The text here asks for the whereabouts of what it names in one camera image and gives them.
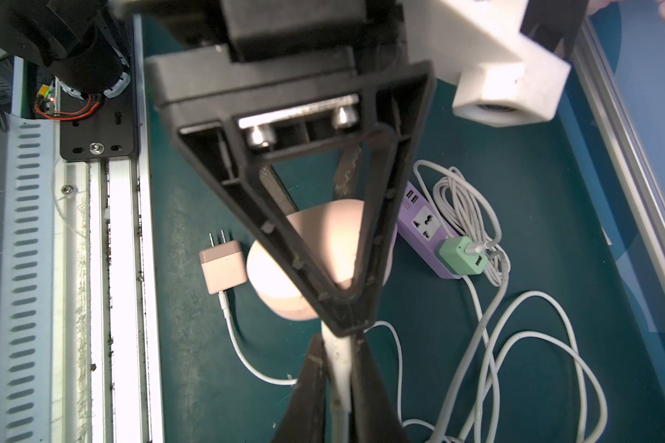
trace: power strip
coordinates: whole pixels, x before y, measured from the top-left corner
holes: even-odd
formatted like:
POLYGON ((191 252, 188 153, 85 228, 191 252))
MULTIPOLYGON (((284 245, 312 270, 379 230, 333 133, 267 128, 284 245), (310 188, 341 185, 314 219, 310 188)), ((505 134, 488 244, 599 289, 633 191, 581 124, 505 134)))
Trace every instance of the power strip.
POLYGON ((423 261, 442 279, 460 279, 446 268, 437 256, 441 244, 448 238, 441 228, 445 224, 455 237, 459 235, 446 220, 439 220, 433 207, 413 184, 407 183, 404 198, 401 200, 396 225, 401 237, 411 245, 423 261))

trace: green power adapter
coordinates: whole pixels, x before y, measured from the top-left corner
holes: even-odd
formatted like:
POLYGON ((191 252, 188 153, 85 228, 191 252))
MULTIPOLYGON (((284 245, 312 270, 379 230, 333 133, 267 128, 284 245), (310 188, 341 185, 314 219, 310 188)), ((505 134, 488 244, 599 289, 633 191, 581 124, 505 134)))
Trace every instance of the green power adapter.
POLYGON ((438 248, 438 258, 454 274, 478 275, 485 269, 488 256, 466 253, 470 243, 470 238, 466 236, 447 238, 438 248))

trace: screw head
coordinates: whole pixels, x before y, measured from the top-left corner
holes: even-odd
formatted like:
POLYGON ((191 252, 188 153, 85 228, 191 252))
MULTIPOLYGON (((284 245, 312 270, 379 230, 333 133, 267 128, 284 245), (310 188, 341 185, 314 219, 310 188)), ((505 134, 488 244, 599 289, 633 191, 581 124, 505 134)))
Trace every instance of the screw head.
POLYGON ((352 128, 359 122, 359 114, 354 106, 342 106, 332 112, 332 126, 335 129, 352 128))
POLYGON ((273 146, 276 141, 276 132, 271 125, 252 126, 247 129, 246 142, 253 149, 273 146))
POLYGON ((103 154, 103 150, 104 150, 103 145, 101 145, 100 143, 91 143, 89 145, 89 151, 91 151, 91 154, 100 155, 103 154))

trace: teal mat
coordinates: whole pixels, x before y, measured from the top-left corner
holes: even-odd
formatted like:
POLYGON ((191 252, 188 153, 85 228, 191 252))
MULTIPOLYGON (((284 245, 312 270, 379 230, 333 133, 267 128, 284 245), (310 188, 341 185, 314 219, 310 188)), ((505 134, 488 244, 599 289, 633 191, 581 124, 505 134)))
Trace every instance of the teal mat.
MULTIPOLYGON (((176 48, 153 22, 145 25, 148 55, 176 48)), ((451 111, 454 91, 439 84, 418 158, 458 166, 495 208, 502 244, 512 260, 508 296, 499 312, 530 289, 555 297, 606 393, 609 419, 601 442, 665 442, 665 398, 561 123, 555 119, 493 129, 457 119, 451 111)), ((209 246, 208 234, 220 229, 246 250, 254 238, 171 147, 152 110, 150 137, 167 441, 267 442, 286 411, 291 389, 259 381, 241 365, 218 299, 206 291, 198 258, 209 246)), ((330 190, 320 178, 332 176, 334 169, 334 157, 316 157, 295 168, 281 167, 279 173, 297 204, 308 207, 329 199, 330 190)), ((428 183, 439 178, 423 173, 428 183)), ((474 281, 481 304, 487 306, 495 288, 484 277, 474 281)), ((271 377, 297 377, 310 335, 320 331, 320 323, 292 323, 276 316, 249 283, 230 291, 230 297, 249 361, 271 377)), ((403 348, 404 418, 436 421, 477 323, 467 289, 462 282, 438 279, 399 238, 379 318, 394 325, 403 348)), ((518 308, 500 342, 520 330, 565 340, 558 315, 541 300, 518 308)), ((393 338, 383 329, 368 337, 394 399, 393 338)), ((450 435, 457 435, 470 411, 479 364, 480 357, 461 389, 450 435)), ((499 373, 497 441, 573 442, 579 415, 573 370, 572 360, 546 342, 517 343, 499 373)), ((587 390, 588 434, 598 419, 598 403, 590 384, 587 390)), ((418 426, 407 430, 412 442, 424 442, 430 434, 418 426)))

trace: white 3d printed part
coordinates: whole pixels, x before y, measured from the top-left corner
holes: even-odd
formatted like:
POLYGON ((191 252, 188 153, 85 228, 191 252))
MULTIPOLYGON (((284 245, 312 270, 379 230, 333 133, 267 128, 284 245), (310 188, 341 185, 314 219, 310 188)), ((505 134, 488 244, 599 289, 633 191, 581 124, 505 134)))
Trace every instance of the white 3d printed part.
POLYGON ((409 61, 431 59, 458 85, 455 115, 495 127, 554 118, 571 67, 520 32, 527 2, 403 0, 409 61))

